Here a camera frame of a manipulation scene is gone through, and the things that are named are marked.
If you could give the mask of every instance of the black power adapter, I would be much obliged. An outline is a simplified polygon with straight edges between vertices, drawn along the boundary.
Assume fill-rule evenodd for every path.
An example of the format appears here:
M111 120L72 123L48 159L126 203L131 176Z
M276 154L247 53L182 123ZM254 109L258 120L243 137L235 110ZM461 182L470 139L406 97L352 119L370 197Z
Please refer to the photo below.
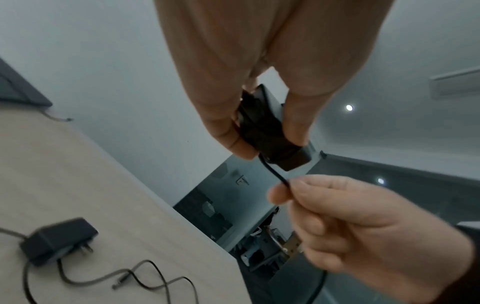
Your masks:
M89 243L98 233L84 218L75 218L35 230L20 248L31 264L42 266L83 248L92 251Z

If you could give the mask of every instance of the light wood table surface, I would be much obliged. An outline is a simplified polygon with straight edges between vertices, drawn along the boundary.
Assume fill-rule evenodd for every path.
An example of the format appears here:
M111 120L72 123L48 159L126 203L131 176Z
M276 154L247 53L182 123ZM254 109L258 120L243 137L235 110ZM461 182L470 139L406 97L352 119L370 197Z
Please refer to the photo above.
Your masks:
M167 280L187 276L200 304L251 303L236 260L155 196L85 135L37 109L0 104L0 227L29 234L84 217L99 235L94 253L63 259L67 276L88 280L151 259ZM26 258L18 240L0 234L0 302L27 303ZM161 284L155 270L137 271ZM115 279L90 287L65 285L54 264L33 268L30 288L39 304L166 303L133 280L113 291ZM170 286L172 304L194 304L187 281Z

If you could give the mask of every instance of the sleeve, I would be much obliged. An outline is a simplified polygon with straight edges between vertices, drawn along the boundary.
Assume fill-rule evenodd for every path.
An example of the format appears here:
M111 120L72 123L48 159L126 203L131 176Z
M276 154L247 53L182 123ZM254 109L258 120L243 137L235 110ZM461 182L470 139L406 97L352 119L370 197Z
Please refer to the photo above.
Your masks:
M432 304L480 303L480 222L462 222L457 227L475 243L475 260L470 270Z

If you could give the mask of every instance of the wooden table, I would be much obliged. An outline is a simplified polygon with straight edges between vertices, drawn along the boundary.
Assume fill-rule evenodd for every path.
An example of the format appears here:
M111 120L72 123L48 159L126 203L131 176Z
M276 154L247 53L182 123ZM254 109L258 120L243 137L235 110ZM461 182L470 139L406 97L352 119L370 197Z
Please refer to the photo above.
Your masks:
M200 304L251 303L236 260L81 132L35 108L0 104L0 227L29 234L75 217L84 217L99 236L91 244L94 253L63 259L71 279L92 279L151 259L167 280L189 277ZM18 242L0 235L2 303L27 303L21 280L26 258ZM161 284L152 267L137 273L151 285ZM115 279L68 286L55 265L33 268L29 280L39 304L167 302L165 290L149 292L133 280L116 291ZM172 304L195 303L186 281L172 284L170 292Z

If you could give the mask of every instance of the white ceiling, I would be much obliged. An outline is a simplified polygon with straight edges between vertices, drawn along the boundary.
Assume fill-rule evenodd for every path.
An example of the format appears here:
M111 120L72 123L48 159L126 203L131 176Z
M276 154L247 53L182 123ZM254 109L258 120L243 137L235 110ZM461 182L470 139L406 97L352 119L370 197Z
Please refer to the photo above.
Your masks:
M478 0L397 0L371 58L319 117L327 142L480 156L480 95L429 91L431 76L480 66L479 12Z

